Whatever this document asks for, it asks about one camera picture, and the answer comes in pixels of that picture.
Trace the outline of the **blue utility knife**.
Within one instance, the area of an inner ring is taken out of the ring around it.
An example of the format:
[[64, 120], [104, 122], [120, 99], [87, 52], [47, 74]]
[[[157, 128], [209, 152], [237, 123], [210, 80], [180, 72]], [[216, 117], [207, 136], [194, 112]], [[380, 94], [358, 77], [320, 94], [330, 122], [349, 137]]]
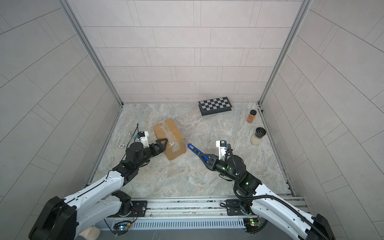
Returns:
[[195, 146], [193, 146], [192, 144], [187, 144], [187, 147], [189, 150], [191, 150], [195, 155], [197, 155], [199, 157], [199, 154], [200, 153], [203, 153], [202, 151], [200, 151], [198, 148], [196, 148]]

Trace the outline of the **brown cardboard express box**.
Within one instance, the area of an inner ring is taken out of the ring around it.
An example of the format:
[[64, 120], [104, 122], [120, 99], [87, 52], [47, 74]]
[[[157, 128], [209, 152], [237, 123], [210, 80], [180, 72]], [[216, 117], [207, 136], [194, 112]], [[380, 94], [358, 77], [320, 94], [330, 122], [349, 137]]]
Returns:
[[186, 145], [183, 143], [185, 138], [173, 119], [164, 120], [156, 124], [154, 132], [157, 140], [168, 140], [165, 155], [169, 161], [178, 158], [186, 152]]

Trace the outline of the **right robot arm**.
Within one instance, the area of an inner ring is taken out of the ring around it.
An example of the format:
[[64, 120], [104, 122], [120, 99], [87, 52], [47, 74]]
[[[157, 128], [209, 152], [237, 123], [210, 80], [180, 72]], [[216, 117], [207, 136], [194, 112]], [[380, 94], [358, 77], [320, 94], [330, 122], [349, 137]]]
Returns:
[[243, 160], [236, 155], [220, 160], [213, 154], [199, 153], [198, 157], [210, 171], [234, 181], [236, 207], [246, 215], [257, 215], [272, 223], [294, 240], [334, 240], [328, 220], [318, 214], [306, 213], [274, 194], [259, 179], [249, 173]]

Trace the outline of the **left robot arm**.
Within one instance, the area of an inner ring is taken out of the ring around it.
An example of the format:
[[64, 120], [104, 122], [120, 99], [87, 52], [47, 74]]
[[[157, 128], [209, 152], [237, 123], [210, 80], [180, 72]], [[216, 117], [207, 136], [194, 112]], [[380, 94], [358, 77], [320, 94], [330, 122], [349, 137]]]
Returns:
[[106, 217], [132, 214], [131, 197], [120, 189], [152, 157], [163, 153], [167, 143], [167, 139], [160, 139], [145, 148], [143, 143], [134, 142], [105, 177], [72, 195], [47, 201], [29, 233], [29, 239], [73, 240]]

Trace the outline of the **black white chessboard box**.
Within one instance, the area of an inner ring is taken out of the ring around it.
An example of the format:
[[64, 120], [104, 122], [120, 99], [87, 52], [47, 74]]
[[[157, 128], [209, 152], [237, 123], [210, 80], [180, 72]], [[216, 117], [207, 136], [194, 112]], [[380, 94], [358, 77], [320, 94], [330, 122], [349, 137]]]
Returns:
[[227, 97], [199, 101], [202, 116], [227, 112], [232, 110], [232, 104]]

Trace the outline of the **white spice jar black lid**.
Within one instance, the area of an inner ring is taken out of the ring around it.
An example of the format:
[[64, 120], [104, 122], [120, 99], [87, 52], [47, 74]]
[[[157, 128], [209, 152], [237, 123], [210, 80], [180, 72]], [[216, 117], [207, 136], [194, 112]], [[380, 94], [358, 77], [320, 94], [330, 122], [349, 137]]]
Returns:
[[262, 138], [266, 135], [266, 130], [262, 127], [258, 127], [255, 130], [255, 133], [251, 137], [251, 144], [254, 146], [258, 146], [261, 144]]

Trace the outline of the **orange spice bottle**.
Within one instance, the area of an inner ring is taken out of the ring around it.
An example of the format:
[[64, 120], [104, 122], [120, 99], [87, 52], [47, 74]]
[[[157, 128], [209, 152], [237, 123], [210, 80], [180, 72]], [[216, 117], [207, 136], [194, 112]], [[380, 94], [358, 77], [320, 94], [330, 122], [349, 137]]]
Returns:
[[254, 121], [256, 115], [257, 115], [257, 111], [251, 110], [247, 117], [247, 122], [251, 124]]

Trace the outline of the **right green circuit board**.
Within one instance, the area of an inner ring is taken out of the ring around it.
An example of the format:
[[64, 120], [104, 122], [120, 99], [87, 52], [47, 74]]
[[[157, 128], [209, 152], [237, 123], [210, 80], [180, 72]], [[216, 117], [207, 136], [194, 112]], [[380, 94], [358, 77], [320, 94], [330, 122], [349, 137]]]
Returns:
[[257, 232], [260, 228], [260, 221], [258, 219], [243, 219], [246, 232]]

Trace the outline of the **green circuit board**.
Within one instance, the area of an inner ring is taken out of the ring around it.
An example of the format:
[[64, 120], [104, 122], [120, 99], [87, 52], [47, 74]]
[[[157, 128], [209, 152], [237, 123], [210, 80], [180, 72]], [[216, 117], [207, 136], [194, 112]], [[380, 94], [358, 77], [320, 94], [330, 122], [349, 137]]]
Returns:
[[127, 232], [130, 229], [131, 225], [132, 221], [122, 221], [114, 225], [114, 230]]
[[260, 221], [258, 219], [243, 219], [246, 232], [257, 232], [260, 228]]

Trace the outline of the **left green circuit board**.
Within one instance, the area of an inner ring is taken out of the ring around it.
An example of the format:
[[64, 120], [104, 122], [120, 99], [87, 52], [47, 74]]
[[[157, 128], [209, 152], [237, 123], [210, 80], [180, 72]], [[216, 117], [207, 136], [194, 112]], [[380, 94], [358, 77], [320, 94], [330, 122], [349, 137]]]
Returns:
[[131, 225], [132, 221], [122, 221], [114, 225], [114, 230], [127, 232], [130, 229]]

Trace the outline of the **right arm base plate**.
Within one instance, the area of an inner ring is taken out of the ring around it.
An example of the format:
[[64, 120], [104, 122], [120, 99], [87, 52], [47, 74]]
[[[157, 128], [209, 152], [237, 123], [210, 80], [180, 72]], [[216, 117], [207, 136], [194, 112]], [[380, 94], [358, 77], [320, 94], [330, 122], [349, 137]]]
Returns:
[[220, 207], [226, 209], [228, 216], [238, 216], [242, 218], [258, 218], [251, 207], [253, 203], [251, 201], [243, 201], [239, 199], [227, 199], [223, 203], [220, 203]]

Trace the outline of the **aluminium mounting rail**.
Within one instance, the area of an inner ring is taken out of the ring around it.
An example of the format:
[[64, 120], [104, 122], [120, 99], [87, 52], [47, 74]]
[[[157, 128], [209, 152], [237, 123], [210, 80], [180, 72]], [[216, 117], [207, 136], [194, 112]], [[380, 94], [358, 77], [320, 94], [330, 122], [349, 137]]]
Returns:
[[[199, 199], [199, 200], [151, 200], [148, 202], [145, 217], [148, 217], [150, 213], [154, 213], [155, 216], [194, 216], [202, 215], [204, 217], [210, 215], [217, 217], [219, 214], [228, 216], [226, 209], [220, 207], [220, 203], [225, 200], [220, 199]], [[85, 210], [86, 217], [90, 217], [92, 214], [93, 219], [98, 221], [99, 219], [114, 215], [116, 213], [128, 214], [131, 210], [131, 198], [109, 196], [107, 199], [93, 205], [91, 208]], [[252, 210], [256, 215], [266, 217], [266, 214], [262, 214], [262, 207], [258, 206], [259, 211]]]

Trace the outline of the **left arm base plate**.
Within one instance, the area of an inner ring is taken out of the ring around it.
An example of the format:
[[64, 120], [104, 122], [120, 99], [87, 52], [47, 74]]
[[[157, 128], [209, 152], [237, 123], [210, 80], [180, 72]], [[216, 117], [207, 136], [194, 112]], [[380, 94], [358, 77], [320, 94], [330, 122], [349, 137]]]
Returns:
[[133, 218], [133, 217], [144, 217], [147, 210], [148, 201], [132, 201], [131, 210], [128, 214], [116, 213], [109, 216], [109, 218]]

